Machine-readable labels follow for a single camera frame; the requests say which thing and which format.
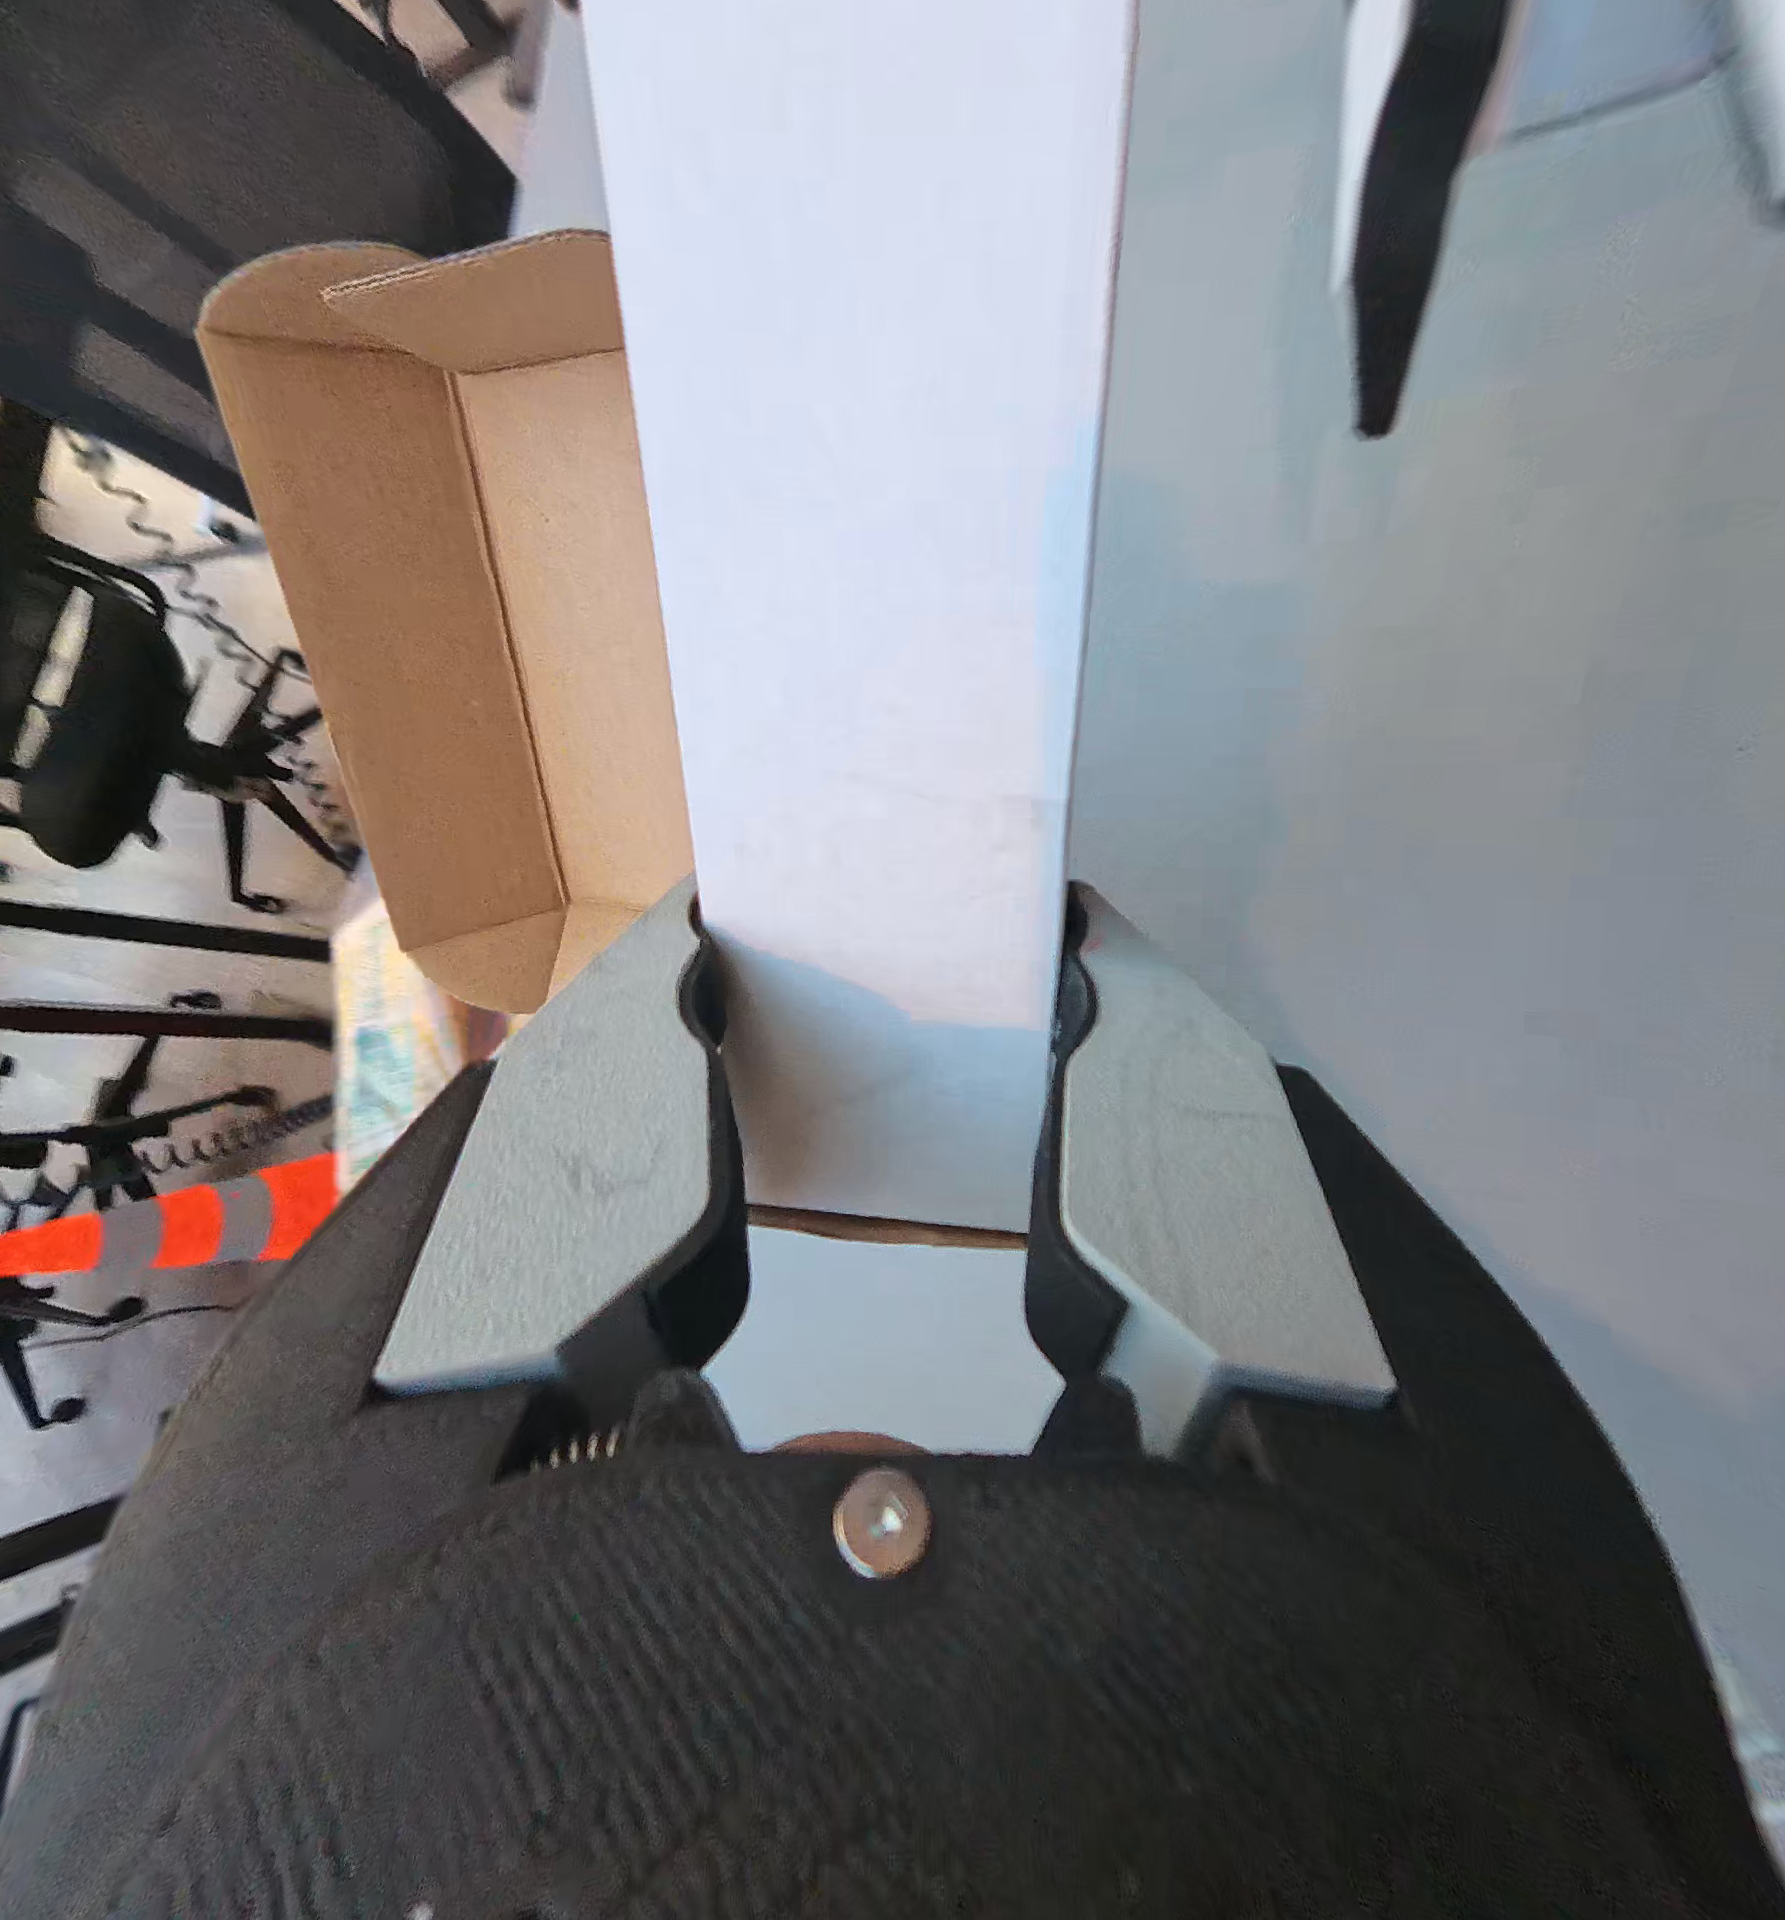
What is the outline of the grey desk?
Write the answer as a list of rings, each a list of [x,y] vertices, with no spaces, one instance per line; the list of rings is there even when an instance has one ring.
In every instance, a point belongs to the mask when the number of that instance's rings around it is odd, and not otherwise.
[[[1785,1918],[1703,1657],[1785,1708],[1785,223],[1719,3],[1508,3],[1359,439],[1344,8],[1136,3],[1064,924],[1270,1053],[1399,1380],[1190,1457],[1450,1561],[1610,1777],[1428,1912]]]

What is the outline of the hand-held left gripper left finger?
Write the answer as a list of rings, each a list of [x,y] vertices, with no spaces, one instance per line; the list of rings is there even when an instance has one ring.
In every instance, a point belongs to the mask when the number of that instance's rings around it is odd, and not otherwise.
[[[636,1394],[751,1302],[719,950],[686,877],[373,1169],[401,1280],[377,1394]]]

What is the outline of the orange striped traffic cone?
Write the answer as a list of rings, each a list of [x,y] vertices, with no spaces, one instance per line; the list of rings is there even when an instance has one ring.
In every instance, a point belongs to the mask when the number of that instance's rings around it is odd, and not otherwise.
[[[0,1280],[289,1261],[340,1202],[337,1153],[0,1235]]]

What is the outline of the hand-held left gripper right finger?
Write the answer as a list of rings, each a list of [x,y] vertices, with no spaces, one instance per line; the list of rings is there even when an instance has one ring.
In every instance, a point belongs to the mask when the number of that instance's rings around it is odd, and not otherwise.
[[[1240,1399],[1375,1412],[1399,1380],[1270,1053],[1095,889],[1069,884],[1022,1318],[1145,1454]]]

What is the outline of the small white cardboard box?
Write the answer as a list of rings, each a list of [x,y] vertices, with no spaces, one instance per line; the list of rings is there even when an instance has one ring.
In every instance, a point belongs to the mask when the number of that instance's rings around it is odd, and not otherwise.
[[[531,1015],[677,881],[748,1191],[1022,1235],[1135,3],[584,3],[603,228],[216,285],[399,947]]]

